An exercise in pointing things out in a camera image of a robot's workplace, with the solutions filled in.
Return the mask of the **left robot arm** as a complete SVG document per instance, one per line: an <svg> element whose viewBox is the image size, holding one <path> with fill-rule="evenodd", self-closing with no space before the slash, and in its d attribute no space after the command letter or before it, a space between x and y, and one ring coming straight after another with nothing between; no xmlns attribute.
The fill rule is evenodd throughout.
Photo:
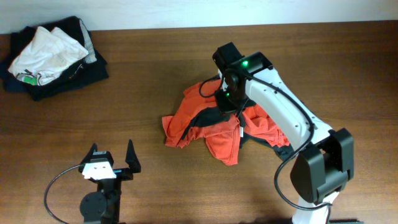
<svg viewBox="0 0 398 224"><path fill-rule="evenodd" d="M86 194L80 203L83 222L88 224L119 224L122 182L130 181L141 172L141 164L133 141L127 144L127 167L113 169L114 160L109 151L99 151L93 144L80 162L78 171L85 179L96 184L96 191Z"/></svg>

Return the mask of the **dark blue-grey garment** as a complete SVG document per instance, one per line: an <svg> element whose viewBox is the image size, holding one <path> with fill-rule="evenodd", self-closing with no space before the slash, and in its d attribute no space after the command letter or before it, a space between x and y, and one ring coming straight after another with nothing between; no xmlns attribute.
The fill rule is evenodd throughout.
<svg viewBox="0 0 398 224"><path fill-rule="evenodd" d="M214 158L227 166L238 163L239 150L253 140L274 150L284 160L293 152L289 140L259 106L253 106L239 116L222 115L218 108L199 112L185 128L178 145L203 138Z"/></svg>

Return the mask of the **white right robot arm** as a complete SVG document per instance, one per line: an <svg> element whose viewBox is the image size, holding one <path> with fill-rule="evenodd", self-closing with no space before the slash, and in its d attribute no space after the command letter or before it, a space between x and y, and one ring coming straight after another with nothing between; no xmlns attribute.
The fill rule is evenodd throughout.
<svg viewBox="0 0 398 224"><path fill-rule="evenodd" d="M248 100L260 106L282 130L292 146L274 175L278 193L279 174L294 161L290 179L299 195L292 223L331 223L331 207L354 177L354 139L342 128L333 130L317 118L285 85L273 64L260 52L240 54L230 42L212 56L221 86L217 107L223 114L238 115Z"/></svg>

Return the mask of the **orange t-shirt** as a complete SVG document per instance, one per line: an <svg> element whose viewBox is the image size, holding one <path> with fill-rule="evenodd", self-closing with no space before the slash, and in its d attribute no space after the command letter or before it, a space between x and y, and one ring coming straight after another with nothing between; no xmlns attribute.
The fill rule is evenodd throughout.
<svg viewBox="0 0 398 224"><path fill-rule="evenodd" d="M282 130L260 106L248 106L238 116L222 115L215 97L202 97L199 88L197 83L184 90L177 112L162 117L166 146L183 148L203 138L212 156L227 166L238 163L239 150L250 139L272 148L281 160L293 152Z"/></svg>

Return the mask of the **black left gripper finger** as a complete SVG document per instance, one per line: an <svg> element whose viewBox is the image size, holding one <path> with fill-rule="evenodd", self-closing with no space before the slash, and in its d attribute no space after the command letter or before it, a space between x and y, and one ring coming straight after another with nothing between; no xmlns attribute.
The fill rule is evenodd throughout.
<svg viewBox="0 0 398 224"><path fill-rule="evenodd" d="M81 165L89 163L89 161L91 160L91 158L93 157L93 154L95 152L98 151L98 147L96 143L93 143L93 145L91 146L90 150L88 151L88 153L86 154L86 156L83 158L83 160L80 162Z"/></svg>
<svg viewBox="0 0 398 224"><path fill-rule="evenodd" d="M129 166L129 169L132 173L140 173L141 172L141 164L138 160L136 152L134 150L133 141L130 139L127 144L127 151L126 151L126 164Z"/></svg>

